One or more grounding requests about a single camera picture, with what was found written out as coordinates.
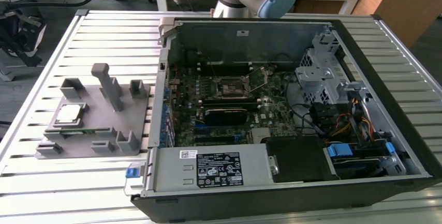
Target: circuit board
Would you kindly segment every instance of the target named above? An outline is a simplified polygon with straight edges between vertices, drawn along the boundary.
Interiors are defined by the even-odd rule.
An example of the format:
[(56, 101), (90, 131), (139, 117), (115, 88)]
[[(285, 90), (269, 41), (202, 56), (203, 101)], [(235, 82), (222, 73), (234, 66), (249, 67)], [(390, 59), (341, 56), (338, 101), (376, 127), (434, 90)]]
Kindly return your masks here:
[[(267, 76), (265, 73), (269, 69), (262, 66), (253, 67), (251, 71), (250, 75), (243, 77), (203, 77), (194, 68), (173, 67), (170, 87), (175, 147), (253, 144), (254, 128), (269, 128), (274, 137), (297, 135), (290, 106), (283, 96), (289, 73), (271, 72)], [(251, 98), (258, 106), (254, 111), (247, 111), (246, 122), (241, 125), (206, 125), (203, 113), (207, 107), (202, 106), (202, 99), (222, 101), (237, 98)]]

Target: metal bracket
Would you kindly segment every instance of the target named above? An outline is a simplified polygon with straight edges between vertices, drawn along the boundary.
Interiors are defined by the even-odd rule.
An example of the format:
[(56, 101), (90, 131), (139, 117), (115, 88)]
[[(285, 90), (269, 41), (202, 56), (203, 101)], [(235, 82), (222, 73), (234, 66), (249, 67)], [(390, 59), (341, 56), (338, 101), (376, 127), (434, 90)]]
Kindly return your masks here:
[(158, 25), (158, 31), (159, 31), (159, 41), (158, 41), (158, 44), (163, 44), (163, 40), (171, 34), (175, 33), (175, 31), (173, 31), (174, 29), (175, 29), (175, 17), (163, 17), (159, 20), (159, 25)]

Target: yellow wire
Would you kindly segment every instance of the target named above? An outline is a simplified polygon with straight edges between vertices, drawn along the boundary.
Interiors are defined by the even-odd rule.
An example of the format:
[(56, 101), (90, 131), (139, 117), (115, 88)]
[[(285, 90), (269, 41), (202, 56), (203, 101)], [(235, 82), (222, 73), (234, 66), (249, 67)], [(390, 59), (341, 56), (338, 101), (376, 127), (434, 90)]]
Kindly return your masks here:
[(340, 133), (342, 133), (344, 131), (346, 131), (350, 128), (350, 123), (340, 130), (337, 131), (333, 136), (338, 135)]

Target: white label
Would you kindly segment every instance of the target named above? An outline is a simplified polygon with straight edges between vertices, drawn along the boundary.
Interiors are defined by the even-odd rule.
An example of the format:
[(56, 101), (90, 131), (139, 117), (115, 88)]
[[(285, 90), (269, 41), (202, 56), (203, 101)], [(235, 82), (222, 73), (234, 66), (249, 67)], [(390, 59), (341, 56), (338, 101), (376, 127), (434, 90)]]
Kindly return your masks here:
[(179, 151), (179, 158), (197, 158), (198, 150)]
[(243, 180), (243, 177), (242, 176), (233, 176), (231, 181), (237, 181), (237, 180)]
[(237, 36), (249, 36), (249, 31), (247, 30), (237, 31)]
[(83, 135), (83, 132), (63, 132), (64, 135)]

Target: slotted metal table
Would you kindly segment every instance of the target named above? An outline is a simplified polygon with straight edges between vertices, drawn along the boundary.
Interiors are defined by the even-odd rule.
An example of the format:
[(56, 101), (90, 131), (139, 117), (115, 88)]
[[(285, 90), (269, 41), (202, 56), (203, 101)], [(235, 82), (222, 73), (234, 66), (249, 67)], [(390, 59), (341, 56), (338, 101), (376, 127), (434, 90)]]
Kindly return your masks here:
[[(143, 79), (155, 87), (162, 17), (209, 17), (209, 13), (90, 11), (74, 17), (40, 78), (0, 143), (0, 223), (153, 223), (125, 195), (133, 157), (38, 160), (35, 148), (62, 97), (63, 79), (90, 75), (94, 63), (108, 63), (121, 84)], [(369, 16), (322, 14), (285, 18), (340, 19), (385, 81), (404, 111), (442, 160), (442, 90), (384, 21)], [(356, 67), (346, 59), (350, 70)], [(145, 133), (150, 130), (150, 114)], [(441, 223), (442, 184), (404, 193), (362, 208), (257, 216), (205, 223)]]

